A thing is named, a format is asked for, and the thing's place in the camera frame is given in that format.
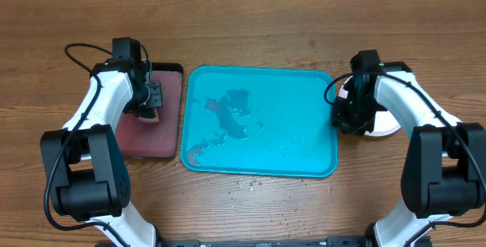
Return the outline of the red sponge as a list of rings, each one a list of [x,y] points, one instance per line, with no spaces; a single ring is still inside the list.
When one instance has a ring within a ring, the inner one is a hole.
[[[141,122],[145,122],[145,123],[158,123],[159,122],[159,115],[158,115],[158,112],[155,111],[153,114],[150,114],[148,117],[139,116],[137,119],[140,120]]]

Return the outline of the white pink plate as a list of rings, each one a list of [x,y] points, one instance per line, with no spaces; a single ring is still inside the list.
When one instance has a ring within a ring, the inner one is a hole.
[[[373,130],[365,131],[364,135],[381,138],[392,135],[400,129],[400,124],[389,111],[377,111],[374,117]]]

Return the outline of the dark tray with red water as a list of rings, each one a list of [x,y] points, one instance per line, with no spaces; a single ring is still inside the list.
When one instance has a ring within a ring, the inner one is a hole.
[[[161,83],[163,106],[157,110],[157,119],[121,115],[115,137],[123,157],[170,159],[176,155],[183,74],[179,63],[153,64],[151,79]]]

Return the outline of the teal plastic tray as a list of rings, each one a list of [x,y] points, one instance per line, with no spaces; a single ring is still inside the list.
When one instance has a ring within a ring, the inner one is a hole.
[[[331,81],[322,71],[200,66],[188,79],[181,161],[198,172],[330,176]]]

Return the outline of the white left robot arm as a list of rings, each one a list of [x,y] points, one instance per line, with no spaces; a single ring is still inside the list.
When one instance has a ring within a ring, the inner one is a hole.
[[[58,230],[94,226],[116,246],[164,246],[159,230],[131,202],[131,181],[115,130],[134,95],[127,72],[92,74],[90,88],[74,116],[40,139],[46,171],[44,211]],[[57,213],[76,220],[61,225]]]

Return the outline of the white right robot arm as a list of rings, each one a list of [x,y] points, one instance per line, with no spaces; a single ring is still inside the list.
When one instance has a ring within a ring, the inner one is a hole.
[[[452,219],[485,206],[485,129],[440,108],[402,62],[352,66],[346,97],[330,101],[331,122],[346,135],[373,128],[388,111],[406,132],[409,147],[401,176],[401,201],[368,227],[364,246],[430,246],[437,226],[473,228],[485,222]]]

